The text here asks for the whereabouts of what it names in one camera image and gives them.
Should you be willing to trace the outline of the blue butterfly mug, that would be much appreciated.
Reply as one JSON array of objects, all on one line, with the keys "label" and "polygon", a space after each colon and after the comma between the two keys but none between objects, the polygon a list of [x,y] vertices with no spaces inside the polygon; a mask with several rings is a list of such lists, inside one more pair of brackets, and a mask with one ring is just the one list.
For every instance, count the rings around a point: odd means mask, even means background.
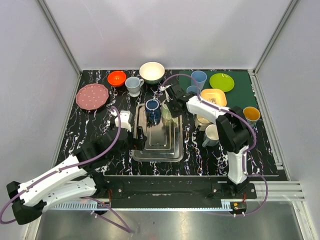
[{"label": "blue butterfly mug", "polygon": [[253,127],[261,117],[260,111],[252,106],[243,109],[243,114],[247,122]]}]

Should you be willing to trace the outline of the light green mug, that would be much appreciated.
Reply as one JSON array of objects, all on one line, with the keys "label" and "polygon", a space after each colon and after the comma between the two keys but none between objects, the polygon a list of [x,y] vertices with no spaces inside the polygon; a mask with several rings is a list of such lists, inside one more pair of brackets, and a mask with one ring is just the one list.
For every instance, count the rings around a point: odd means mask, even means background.
[{"label": "light green mug", "polygon": [[169,110],[169,107],[167,106],[167,101],[164,100],[161,104],[161,116],[163,119],[167,120],[167,121],[171,121],[174,118],[172,117],[172,114]]}]

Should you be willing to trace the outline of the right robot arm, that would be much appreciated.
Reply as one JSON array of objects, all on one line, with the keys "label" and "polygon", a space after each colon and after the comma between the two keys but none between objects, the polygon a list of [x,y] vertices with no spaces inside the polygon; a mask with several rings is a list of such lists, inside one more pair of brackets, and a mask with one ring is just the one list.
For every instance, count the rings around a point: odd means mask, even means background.
[{"label": "right robot arm", "polygon": [[165,92],[166,104],[173,118],[189,112],[216,125],[219,142],[227,152],[228,195],[235,199],[243,195],[249,184],[247,152],[256,143],[254,131],[243,110],[238,106],[222,107],[193,92],[187,93],[177,83],[161,86],[160,90]]}]

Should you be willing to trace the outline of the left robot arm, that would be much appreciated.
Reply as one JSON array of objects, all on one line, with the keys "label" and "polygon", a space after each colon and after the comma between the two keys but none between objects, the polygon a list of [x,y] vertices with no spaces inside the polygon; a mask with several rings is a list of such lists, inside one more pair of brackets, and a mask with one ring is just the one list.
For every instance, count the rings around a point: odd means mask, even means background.
[{"label": "left robot arm", "polygon": [[14,221],[25,225],[64,202],[91,196],[103,198],[108,186],[99,180],[96,169],[119,153],[143,150],[147,140],[144,130],[141,126],[135,130],[132,133],[113,127],[42,175],[27,182],[8,183],[6,189]]}]

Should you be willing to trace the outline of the cream white mug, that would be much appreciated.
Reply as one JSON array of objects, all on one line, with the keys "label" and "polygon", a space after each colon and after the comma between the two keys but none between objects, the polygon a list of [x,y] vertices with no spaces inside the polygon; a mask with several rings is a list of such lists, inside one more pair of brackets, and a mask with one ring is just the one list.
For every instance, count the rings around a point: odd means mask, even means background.
[{"label": "cream white mug", "polygon": [[206,130],[206,128],[208,126],[210,126],[211,124],[212,124],[212,122],[210,122],[206,118],[204,118],[198,114],[195,116],[194,125],[195,125],[195,128],[198,129],[199,131],[204,132]]}]

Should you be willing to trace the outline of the grey blue mug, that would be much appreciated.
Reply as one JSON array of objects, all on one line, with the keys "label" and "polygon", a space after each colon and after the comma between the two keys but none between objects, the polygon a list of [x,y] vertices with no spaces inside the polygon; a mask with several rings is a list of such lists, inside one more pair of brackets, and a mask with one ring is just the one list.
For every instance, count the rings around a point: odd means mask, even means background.
[{"label": "grey blue mug", "polygon": [[204,131],[204,138],[202,142],[202,147],[214,147],[220,141],[218,128],[215,124],[209,125]]}]

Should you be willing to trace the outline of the dark blue mug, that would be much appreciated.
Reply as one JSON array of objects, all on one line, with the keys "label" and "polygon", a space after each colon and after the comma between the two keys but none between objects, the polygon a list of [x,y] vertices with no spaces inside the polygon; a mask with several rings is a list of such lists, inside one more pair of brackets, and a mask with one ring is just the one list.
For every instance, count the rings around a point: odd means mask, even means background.
[{"label": "dark blue mug", "polygon": [[161,120],[161,105],[155,99],[148,100],[145,105],[146,121],[149,126],[156,126]]}]

